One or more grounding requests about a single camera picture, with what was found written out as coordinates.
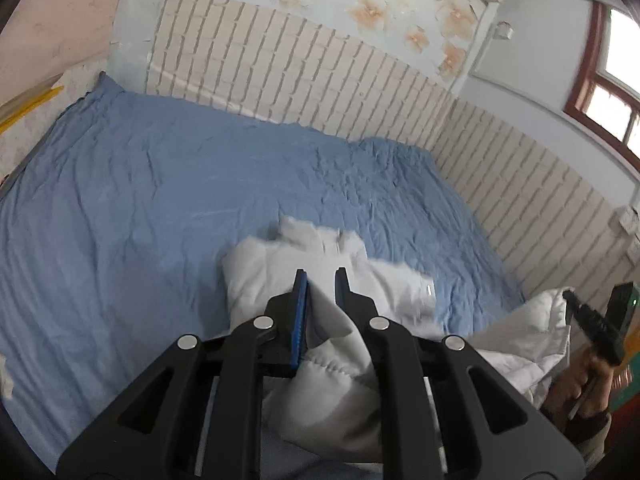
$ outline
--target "brick wall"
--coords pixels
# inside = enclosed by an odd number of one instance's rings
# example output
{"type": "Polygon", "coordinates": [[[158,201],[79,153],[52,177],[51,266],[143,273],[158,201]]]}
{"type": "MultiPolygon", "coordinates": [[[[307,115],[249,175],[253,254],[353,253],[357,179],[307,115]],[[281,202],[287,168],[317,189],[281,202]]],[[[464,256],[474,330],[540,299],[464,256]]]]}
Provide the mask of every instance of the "brick wall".
{"type": "Polygon", "coordinates": [[[357,38],[267,7],[166,0],[146,91],[350,140],[431,150],[527,296],[571,285],[593,306],[640,272],[612,207],[566,163],[357,38]]]}
{"type": "Polygon", "coordinates": [[[267,7],[166,0],[146,92],[430,149],[454,97],[352,36],[267,7]]]}
{"type": "Polygon", "coordinates": [[[640,280],[612,206],[509,124],[457,101],[432,153],[525,295],[574,286],[583,301],[603,309],[613,286],[640,280]]]}

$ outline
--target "white comforter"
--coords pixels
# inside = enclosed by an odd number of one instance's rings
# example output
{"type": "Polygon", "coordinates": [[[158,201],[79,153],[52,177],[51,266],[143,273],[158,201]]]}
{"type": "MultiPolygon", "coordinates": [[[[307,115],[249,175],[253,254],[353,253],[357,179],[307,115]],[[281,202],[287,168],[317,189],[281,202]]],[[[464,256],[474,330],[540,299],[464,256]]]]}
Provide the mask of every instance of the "white comforter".
{"type": "MultiPolygon", "coordinates": [[[[231,328],[258,316],[272,296],[291,290],[297,269],[306,270],[313,312],[309,350],[292,380],[266,383],[263,417],[282,438],[325,458],[380,462],[380,400],[366,346],[335,304],[335,271],[345,267],[351,290],[373,298],[380,316],[414,335],[440,339],[434,323],[434,283],[407,265],[370,260],[353,232],[280,221],[275,241],[246,238],[223,268],[231,328]]],[[[467,340],[529,399],[542,402],[542,381],[568,355],[562,290],[527,301],[467,340]]]]}

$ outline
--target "person's arm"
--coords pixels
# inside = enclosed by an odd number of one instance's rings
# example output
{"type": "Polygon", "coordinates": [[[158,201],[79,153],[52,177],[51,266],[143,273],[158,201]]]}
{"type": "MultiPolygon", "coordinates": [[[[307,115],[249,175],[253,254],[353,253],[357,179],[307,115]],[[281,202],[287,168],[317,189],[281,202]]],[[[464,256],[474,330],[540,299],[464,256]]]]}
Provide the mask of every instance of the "person's arm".
{"type": "Polygon", "coordinates": [[[593,468],[604,456],[604,441],[611,425],[607,411],[613,382],[613,367],[587,349],[552,384],[540,411],[564,433],[593,468]],[[590,377],[596,383],[578,414],[568,420],[574,402],[590,377]]]}

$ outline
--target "wooden window frame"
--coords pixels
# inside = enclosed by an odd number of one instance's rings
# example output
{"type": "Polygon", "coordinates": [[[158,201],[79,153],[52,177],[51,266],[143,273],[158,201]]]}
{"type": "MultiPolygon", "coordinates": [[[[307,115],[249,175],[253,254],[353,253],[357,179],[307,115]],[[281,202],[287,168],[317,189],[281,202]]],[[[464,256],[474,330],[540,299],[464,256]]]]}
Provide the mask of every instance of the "wooden window frame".
{"type": "Polygon", "coordinates": [[[564,113],[590,129],[616,150],[637,171],[640,171],[640,158],[626,145],[633,122],[636,116],[640,116],[640,99],[629,92],[622,82],[616,83],[614,78],[605,77],[598,72],[602,51],[604,48],[608,48],[606,41],[609,39],[609,13],[610,8],[606,5],[600,2],[593,3],[587,45],[584,49],[574,88],[564,108],[564,113]],[[619,140],[609,133],[584,112],[589,105],[589,100],[596,86],[603,87],[607,92],[615,95],[631,108],[629,127],[623,140],[619,140]]]}

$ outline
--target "metal screw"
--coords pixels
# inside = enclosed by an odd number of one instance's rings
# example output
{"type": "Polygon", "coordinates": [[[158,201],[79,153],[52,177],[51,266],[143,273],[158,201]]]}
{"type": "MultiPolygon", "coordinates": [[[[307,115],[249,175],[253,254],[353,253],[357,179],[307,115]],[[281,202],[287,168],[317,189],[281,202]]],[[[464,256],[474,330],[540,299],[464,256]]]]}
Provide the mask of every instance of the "metal screw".
{"type": "Polygon", "coordinates": [[[389,328],[389,320],[382,316],[372,317],[369,319],[369,326],[373,330],[386,330],[389,328]]]}
{"type": "Polygon", "coordinates": [[[178,348],[180,350],[191,350],[192,348],[196,348],[197,344],[198,338],[191,334],[185,334],[178,339],[178,348]]]}
{"type": "Polygon", "coordinates": [[[254,326],[260,330],[267,330],[273,326],[273,319],[269,316],[260,316],[254,319],[254,326]]]}
{"type": "Polygon", "coordinates": [[[449,350],[460,351],[465,347],[465,340],[457,335],[450,335],[444,340],[444,345],[449,350]]]}

